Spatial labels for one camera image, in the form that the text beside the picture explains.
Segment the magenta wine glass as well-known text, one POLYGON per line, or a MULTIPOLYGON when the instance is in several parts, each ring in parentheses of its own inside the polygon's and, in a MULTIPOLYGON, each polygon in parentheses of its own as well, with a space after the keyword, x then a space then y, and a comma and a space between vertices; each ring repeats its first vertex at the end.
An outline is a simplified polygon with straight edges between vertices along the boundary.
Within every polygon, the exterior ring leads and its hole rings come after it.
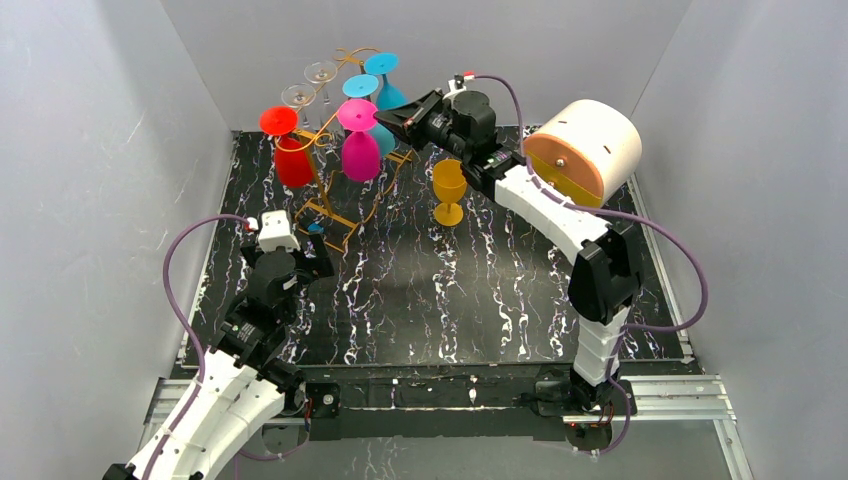
POLYGON ((370 101, 354 98, 338 109, 337 118, 350 135, 342 146, 342 170, 352 181, 367 182, 380 172, 381 153, 370 131, 377 125, 377 107, 370 101))

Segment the yellow wine glass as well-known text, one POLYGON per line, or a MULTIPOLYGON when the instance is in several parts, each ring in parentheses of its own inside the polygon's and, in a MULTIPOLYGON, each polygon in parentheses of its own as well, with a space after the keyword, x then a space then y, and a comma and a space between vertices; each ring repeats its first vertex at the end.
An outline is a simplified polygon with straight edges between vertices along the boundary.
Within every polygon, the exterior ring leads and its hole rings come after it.
POLYGON ((432 171, 432 181, 434 193, 439 200, 433 211, 435 221, 447 227, 458 225, 464 217, 459 201, 467 189, 461 162, 455 159, 438 162, 432 171))

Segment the gold wire glass rack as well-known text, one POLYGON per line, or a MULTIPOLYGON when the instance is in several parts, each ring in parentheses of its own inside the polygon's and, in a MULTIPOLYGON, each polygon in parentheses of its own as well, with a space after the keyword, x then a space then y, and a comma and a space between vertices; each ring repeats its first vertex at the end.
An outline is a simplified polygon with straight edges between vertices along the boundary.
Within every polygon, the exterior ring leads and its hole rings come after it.
MULTIPOLYGON (((349 239, 362 227, 364 227, 377 212, 378 206, 385 197, 395 188, 401 169, 417 158, 417 153, 411 150, 400 149, 399 141, 396 139, 396 148, 392 153, 383 157, 381 155, 380 172, 370 181, 356 182, 350 180, 342 170, 342 146, 345 139, 350 135, 337 118, 338 109, 350 100, 342 92, 343 83, 354 75, 367 74, 364 68, 365 61, 371 56, 383 51, 376 48, 359 48, 348 51, 340 48, 335 57, 328 61, 334 61, 338 67, 335 79, 327 84, 331 103, 325 105, 320 92, 316 91, 314 102, 311 105, 313 117, 313 130, 307 131, 298 127, 292 134, 302 143, 302 149, 309 156, 310 166, 313 172, 313 182, 306 185, 315 185, 317 195, 308 199, 295 213, 296 220, 303 220, 309 214, 314 214, 322 225, 343 228, 344 234, 340 240, 333 244, 333 249, 344 252, 349 239), (362 212, 358 217, 347 217, 335 206, 338 195, 333 192, 334 182, 344 177, 349 182, 361 183, 366 186, 374 186, 377 191, 369 209, 362 212)), ((367 101, 376 107, 377 94, 382 87, 382 80, 376 92, 370 95, 367 101)))

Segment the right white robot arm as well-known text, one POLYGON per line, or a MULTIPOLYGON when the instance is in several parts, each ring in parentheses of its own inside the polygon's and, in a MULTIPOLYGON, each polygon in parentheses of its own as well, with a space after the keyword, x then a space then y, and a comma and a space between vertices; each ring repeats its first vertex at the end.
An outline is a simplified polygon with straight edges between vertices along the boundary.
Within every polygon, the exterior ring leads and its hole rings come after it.
POLYGON ((578 315, 578 347, 565 403, 587 411, 611 396, 619 362, 614 347, 644 282, 634 226, 619 227, 599 209, 632 175, 642 155, 631 121, 591 99, 567 105, 516 148, 496 135, 488 97, 432 91, 376 120, 414 149, 452 154, 467 184, 524 219, 571 263, 567 297, 578 315))

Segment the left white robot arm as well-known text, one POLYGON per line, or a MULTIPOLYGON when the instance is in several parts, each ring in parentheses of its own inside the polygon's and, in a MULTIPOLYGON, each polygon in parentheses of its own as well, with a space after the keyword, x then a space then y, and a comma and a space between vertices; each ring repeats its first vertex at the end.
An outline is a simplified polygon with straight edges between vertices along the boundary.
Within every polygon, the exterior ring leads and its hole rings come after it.
POLYGON ((131 460, 112 464, 107 479, 214 479, 269 419, 281 413, 305 383, 303 372, 279 355, 297 319, 302 294, 334 275, 318 232, 313 248, 243 247, 251 268, 232 300, 204 364, 164 424, 131 460))

